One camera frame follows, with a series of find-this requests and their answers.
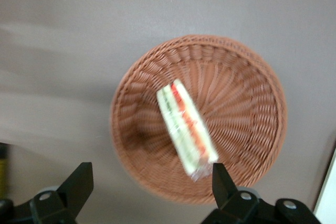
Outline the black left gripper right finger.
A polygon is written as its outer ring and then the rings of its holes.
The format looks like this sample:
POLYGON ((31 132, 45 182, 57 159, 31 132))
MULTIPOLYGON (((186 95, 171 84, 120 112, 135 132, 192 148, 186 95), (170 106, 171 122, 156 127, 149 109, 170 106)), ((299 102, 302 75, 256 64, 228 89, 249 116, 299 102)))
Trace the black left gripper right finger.
POLYGON ((238 189, 224 164, 213 164, 212 191, 217 204, 202 223, 320 223, 302 202, 280 198, 275 205, 238 189))

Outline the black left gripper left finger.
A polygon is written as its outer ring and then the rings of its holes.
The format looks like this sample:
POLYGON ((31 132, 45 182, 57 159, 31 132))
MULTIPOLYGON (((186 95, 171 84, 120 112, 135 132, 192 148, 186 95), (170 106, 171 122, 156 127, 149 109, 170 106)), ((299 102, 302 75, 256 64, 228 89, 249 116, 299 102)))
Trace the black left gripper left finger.
POLYGON ((83 162, 56 190, 44 190, 17 206, 1 199, 1 223, 76 223, 93 186, 92 163, 83 162))

